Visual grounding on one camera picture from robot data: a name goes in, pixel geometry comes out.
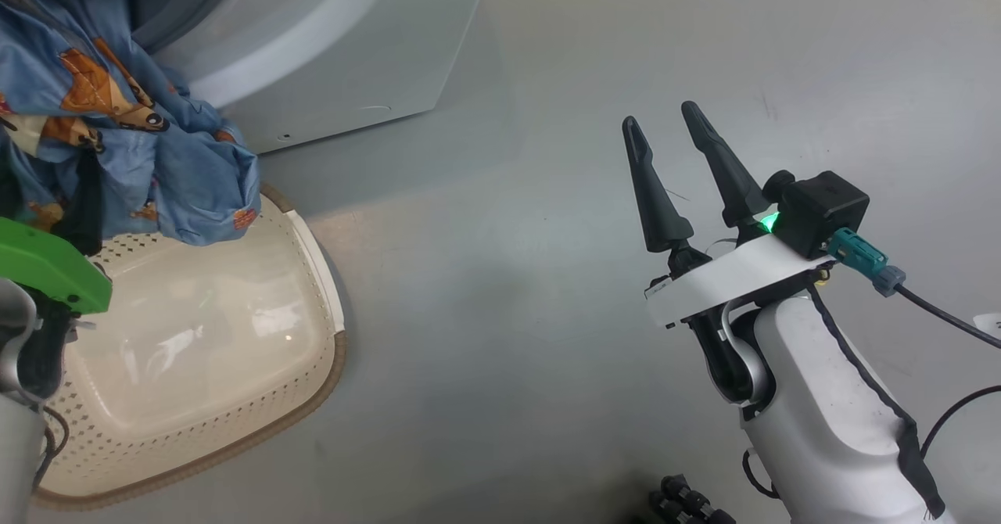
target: white appliance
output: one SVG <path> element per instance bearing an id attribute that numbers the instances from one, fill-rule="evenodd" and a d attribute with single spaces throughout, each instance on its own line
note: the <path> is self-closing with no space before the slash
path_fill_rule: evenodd
<path id="1" fill-rule="evenodd" d="M 133 0 L 134 36 L 265 152 L 434 107 L 479 0 Z"/>

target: black connector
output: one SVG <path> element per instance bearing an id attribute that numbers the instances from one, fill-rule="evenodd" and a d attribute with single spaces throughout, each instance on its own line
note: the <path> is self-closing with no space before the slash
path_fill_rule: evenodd
<path id="1" fill-rule="evenodd" d="M 733 516 L 730 516 L 722 510 L 716 510 L 713 514 L 706 519 L 706 524 L 737 524 Z"/>
<path id="2" fill-rule="evenodd" d="M 807 259 L 826 254 L 826 243 L 840 228 L 857 231 L 869 207 L 869 196 L 828 170 L 796 181 L 779 170 L 765 183 L 765 196 L 779 203 L 772 233 Z"/>
<path id="3" fill-rule="evenodd" d="M 682 505 L 685 506 L 685 510 L 689 514 L 704 514 L 708 512 L 706 507 L 709 504 L 709 499 L 706 498 L 706 495 L 703 495 L 699 491 L 689 491 L 682 499 Z"/>
<path id="4" fill-rule="evenodd" d="M 661 480 L 661 492 L 671 500 L 681 500 L 682 493 L 688 493 L 691 488 L 684 475 L 669 475 Z"/>

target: laundry basket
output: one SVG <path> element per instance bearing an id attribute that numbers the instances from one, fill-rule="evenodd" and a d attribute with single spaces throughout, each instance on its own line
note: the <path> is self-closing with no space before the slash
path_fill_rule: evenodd
<path id="1" fill-rule="evenodd" d="M 262 194 L 239 240 L 125 234 L 94 256 L 111 306 L 66 347 L 48 406 L 69 441 L 36 504 L 88 510 L 177 482 L 296 424 L 333 390 L 345 352 L 333 279 L 301 217 L 273 188 Z"/>

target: grey floor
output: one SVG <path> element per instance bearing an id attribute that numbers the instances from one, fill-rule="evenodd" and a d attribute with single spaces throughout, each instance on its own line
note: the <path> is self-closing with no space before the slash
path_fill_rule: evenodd
<path id="1" fill-rule="evenodd" d="M 757 177 L 833 168 L 864 234 L 957 315 L 1001 310 L 1001 0 L 483 0 L 436 110 L 265 157 L 335 264 L 342 382 L 305 422 L 181 484 L 32 522 L 614 522 L 685 472 L 743 523 L 788 521 L 685 330 L 655 328 L 620 123 L 636 115 L 709 245 L 728 234 L 679 112 Z M 1001 353 L 842 273 L 840 324 L 927 428 Z M 1001 521 L 1001 400 L 930 461 Z"/>

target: cartoon print fabric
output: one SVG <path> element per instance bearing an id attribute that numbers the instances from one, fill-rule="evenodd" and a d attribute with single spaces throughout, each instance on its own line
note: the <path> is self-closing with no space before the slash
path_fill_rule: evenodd
<path id="1" fill-rule="evenodd" d="M 132 41 L 128 0 L 0 0 L 0 196 L 16 199 L 0 209 L 53 229 L 94 193 L 77 189 L 94 179 L 83 154 L 99 163 L 104 238 L 210 244 L 260 211 L 256 156 Z"/>

